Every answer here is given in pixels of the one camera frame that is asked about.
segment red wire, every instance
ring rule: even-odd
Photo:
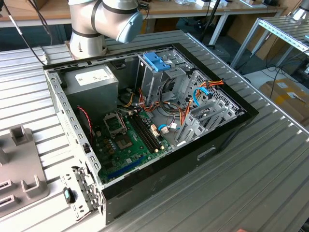
[[[87,121],[88,121],[88,124],[89,124],[89,128],[90,128],[90,137],[92,139],[92,126],[91,126],[91,123],[90,123],[90,118],[89,118],[88,114],[86,113],[86,111],[82,107],[78,106],[77,109],[81,110],[85,114]]]

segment blue pcie slot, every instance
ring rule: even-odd
[[[112,178],[114,178],[114,177],[117,177],[117,176],[120,176],[120,175],[124,174],[125,172],[129,171],[131,168],[134,168],[134,167],[138,166],[138,165],[140,164],[140,162],[141,162],[144,158],[145,158],[144,156],[141,157],[141,158],[139,158],[137,161],[135,161],[135,162],[133,162],[133,163],[127,165],[126,167],[123,167],[122,169],[119,169],[118,171],[113,172],[113,173],[107,175],[107,177],[108,177],[109,179],[112,179]]]

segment wooden desk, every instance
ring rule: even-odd
[[[217,28],[212,36],[210,44],[215,44],[219,34],[223,28],[224,23],[229,15],[244,15],[244,14],[258,14],[258,13],[276,13],[276,16],[280,16],[285,8],[273,7],[267,8],[251,8],[238,0],[228,3],[224,8],[218,8],[215,15],[221,15]],[[10,7],[10,11],[19,26],[37,26],[41,22],[33,11],[27,11]],[[69,24],[70,23],[70,9],[66,0],[50,0],[40,10],[41,14],[45,17],[48,24]],[[191,3],[190,5],[179,5],[173,0],[170,2],[153,1],[150,3],[149,19],[155,18],[173,18],[173,17],[193,17],[193,16],[205,16],[207,7],[201,7],[199,5]],[[13,27],[10,19],[7,16],[6,11],[3,9],[0,17],[0,28]]]

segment yellow wire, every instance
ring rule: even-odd
[[[132,102],[133,102],[133,95],[134,95],[134,93],[131,94],[130,102],[127,105],[124,105],[125,108],[128,108],[132,104]]]

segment slotted aluminum plate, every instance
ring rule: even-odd
[[[103,231],[297,231],[309,217],[308,133],[182,31],[140,35],[130,44],[107,40],[111,52],[170,43],[181,43],[260,113],[225,151]],[[52,62],[71,59],[64,45],[45,49]],[[28,50],[0,53],[0,134],[20,124],[33,130],[51,193],[0,218],[0,231],[102,230],[99,213],[76,224],[66,205],[58,176],[74,164],[73,154]]]

